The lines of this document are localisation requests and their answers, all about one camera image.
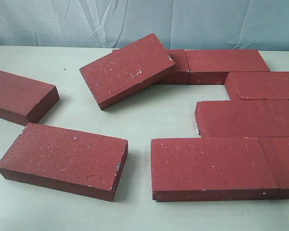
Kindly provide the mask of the red brick back row left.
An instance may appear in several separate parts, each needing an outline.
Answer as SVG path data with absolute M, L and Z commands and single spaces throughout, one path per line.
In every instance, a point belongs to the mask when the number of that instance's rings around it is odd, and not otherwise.
M 132 80 L 132 77 L 137 76 L 139 70 L 124 79 L 123 74 L 113 74 L 111 73 L 108 77 L 107 84 L 110 86 L 121 87 L 132 87 L 140 86 L 141 88 L 147 87 L 151 84 L 184 84 L 186 85 L 189 81 L 189 66 L 185 54 L 185 50 L 167 50 L 162 49 L 150 49 L 150 48 L 139 48 L 136 50 L 130 50 L 131 54 L 127 55 L 127 58 L 140 58 L 146 64 L 152 64 L 154 67 L 158 64 L 158 59 L 160 54 L 167 56 L 168 61 L 175 63 L 169 69 L 157 73 L 154 77 L 150 77 L 144 81 L 136 83 Z

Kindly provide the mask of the red brick back row right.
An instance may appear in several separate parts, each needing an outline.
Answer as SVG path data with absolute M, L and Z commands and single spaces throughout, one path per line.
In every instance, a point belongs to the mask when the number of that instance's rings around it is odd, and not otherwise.
M 258 50 L 186 50 L 189 85 L 223 85 L 231 72 L 266 72 Z

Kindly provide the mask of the red brick front row left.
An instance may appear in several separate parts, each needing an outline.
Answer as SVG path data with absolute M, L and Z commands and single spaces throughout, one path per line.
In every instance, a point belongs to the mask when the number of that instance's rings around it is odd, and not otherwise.
M 261 200 L 279 191 L 258 138 L 153 139 L 151 176 L 158 202 Z

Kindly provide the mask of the red brick second row right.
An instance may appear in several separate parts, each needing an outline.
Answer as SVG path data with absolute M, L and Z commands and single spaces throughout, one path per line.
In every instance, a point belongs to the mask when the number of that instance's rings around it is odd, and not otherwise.
M 289 101 L 289 72 L 231 72 L 224 86 L 230 100 Z

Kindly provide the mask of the red brick third row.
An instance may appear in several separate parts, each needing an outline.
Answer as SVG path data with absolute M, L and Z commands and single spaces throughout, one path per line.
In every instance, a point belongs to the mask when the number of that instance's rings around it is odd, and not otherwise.
M 202 137 L 289 137 L 289 101 L 201 101 L 195 117 Z

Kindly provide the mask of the red brick front row right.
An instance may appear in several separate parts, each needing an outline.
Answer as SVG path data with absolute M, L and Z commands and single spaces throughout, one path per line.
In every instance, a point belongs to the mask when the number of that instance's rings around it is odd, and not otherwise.
M 273 199 L 289 199 L 289 137 L 259 138 L 279 190 Z

